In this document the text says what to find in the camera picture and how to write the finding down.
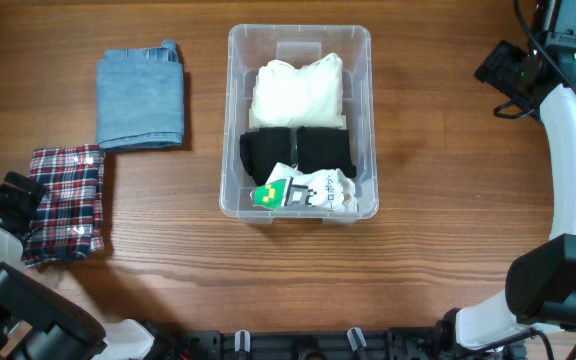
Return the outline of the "red plaid shirt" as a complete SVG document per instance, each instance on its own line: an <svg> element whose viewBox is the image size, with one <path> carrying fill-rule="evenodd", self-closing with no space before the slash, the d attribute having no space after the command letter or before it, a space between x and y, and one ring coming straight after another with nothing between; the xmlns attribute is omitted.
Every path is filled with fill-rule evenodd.
<svg viewBox="0 0 576 360"><path fill-rule="evenodd" d="M98 145L36 149L29 178L48 191L24 239L26 266L84 260L104 248L104 152Z"/></svg>

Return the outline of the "blue denim jeans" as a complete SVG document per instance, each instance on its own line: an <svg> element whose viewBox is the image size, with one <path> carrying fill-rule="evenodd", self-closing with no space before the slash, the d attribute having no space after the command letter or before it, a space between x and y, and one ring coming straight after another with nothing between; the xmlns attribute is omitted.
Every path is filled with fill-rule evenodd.
<svg viewBox="0 0 576 360"><path fill-rule="evenodd" d="M96 67L96 142L107 151L180 146L184 67L177 44L107 50Z"/></svg>

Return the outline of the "white printed t-shirt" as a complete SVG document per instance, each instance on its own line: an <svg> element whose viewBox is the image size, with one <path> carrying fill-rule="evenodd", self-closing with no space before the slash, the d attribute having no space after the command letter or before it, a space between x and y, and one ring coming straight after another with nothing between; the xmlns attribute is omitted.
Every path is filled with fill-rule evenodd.
<svg viewBox="0 0 576 360"><path fill-rule="evenodd" d="M340 169L305 174L277 163L265 184L251 191L252 204L269 210L358 211L355 183Z"/></svg>

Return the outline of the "black garment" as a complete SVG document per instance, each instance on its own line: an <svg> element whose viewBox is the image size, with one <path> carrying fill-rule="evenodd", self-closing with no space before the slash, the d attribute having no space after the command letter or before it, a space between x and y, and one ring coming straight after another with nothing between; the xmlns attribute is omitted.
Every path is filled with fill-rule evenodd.
<svg viewBox="0 0 576 360"><path fill-rule="evenodd" d="M340 169L355 178L349 131L325 127L271 127L244 133L239 139L243 168L263 185L275 165L282 163L302 173Z"/></svg>

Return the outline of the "cream white cloth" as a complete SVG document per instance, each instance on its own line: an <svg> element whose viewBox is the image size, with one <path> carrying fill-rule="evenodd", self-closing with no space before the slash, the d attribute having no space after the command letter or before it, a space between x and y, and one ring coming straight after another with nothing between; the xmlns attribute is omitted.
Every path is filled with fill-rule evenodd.
<svg viewBox="0 0 576 360"><path fill-rule="evenodd" d="M343 60L330 53L299 69L272 60L261 67L253 87L249 127L324 127L345 130Z"/></svg>

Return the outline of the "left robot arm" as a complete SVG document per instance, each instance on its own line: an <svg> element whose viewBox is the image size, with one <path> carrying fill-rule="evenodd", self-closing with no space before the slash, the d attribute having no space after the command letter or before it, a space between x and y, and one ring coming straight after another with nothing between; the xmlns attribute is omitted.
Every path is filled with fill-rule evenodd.
<svg viewBox="0 0 576 360"><path fill-rule="evenodd" d="M16 172L0 185L0 359L156 358L156 338L144 325L101 324L24 273L22 240L46 192Z"/></svg>

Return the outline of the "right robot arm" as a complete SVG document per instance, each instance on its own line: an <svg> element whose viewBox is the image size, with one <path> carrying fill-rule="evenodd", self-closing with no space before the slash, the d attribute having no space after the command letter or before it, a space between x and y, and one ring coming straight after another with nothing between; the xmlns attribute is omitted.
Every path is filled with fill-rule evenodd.
<svg viewBox="0 0 576 360"><path fill-rule="evenodd" d="M549 239L511 264L500 293L454 309L436 324L435 356L493 354L514 339L576 331L576 49L548 52L552 64L502 41L475 77L545 128L554 193Z"/></svg>

